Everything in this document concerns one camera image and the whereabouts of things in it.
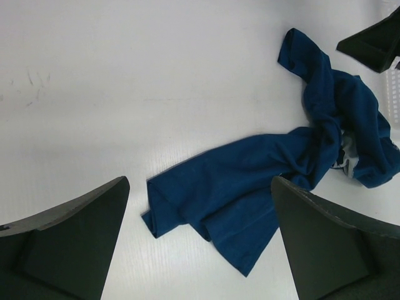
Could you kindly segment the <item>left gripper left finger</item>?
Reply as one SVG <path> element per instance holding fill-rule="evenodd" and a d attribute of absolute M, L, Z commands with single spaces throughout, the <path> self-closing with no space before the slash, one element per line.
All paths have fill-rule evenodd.
<path fill-rule="evenodd" d="M 1 226 L 1 299 L 100 299 L 129 197 L 121 176 Z"/>

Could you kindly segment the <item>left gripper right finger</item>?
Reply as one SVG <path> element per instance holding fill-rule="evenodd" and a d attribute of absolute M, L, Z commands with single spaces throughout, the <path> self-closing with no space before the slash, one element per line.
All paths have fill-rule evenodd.
<path fill-rule="evenodd" d="M 399 299 L 399 226 L 283 177 L 271 194 L 299 299 Z"/>

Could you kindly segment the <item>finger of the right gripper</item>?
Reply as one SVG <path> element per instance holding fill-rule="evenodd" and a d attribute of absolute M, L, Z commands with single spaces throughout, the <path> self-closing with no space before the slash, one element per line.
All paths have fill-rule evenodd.
<path fill-rule="evenodd" d="M 338 42 L 336 50 L 376 73 L 383 73 L 399 56 L 399 9 L 382 21 Z"/>

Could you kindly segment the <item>blue t-shirt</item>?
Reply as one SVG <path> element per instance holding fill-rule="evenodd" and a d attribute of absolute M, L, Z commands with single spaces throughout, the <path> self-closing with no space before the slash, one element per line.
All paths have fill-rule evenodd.
<path fill-rule="evenodd" d="M 142 219 L 155 238 L 188 224 L 244 276 L 279 226 L 271 196 L 275 176 L 310 191 L 332 168 L 367 188 L 399 172 L 391 127 L 359 76 L 333 69 L 297 29 L 287 32 L 278 61 L 305 82 L 311 126 L 217 147 L 147 182 L 149 210 Z"/>

